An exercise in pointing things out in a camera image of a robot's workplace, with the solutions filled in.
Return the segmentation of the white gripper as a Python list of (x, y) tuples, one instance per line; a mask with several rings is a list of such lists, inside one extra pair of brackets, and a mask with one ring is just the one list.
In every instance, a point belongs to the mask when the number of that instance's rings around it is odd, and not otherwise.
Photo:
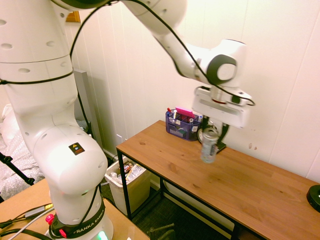
[(239, 129), (244, 128), (250, 116), (249, 106), (239, 106), (229, 102), (226, 104), (214, 102), (210, 97), (210, 92), (201, 88), (194, 90), (191, 108), (194, 112), (203, 115), (201, 125), (203, 131), (210, 126), (210, 118), (223, 123), (217, 141), (218, 148), (223, 146), (222, 141), (229, 130), (229, 125)]

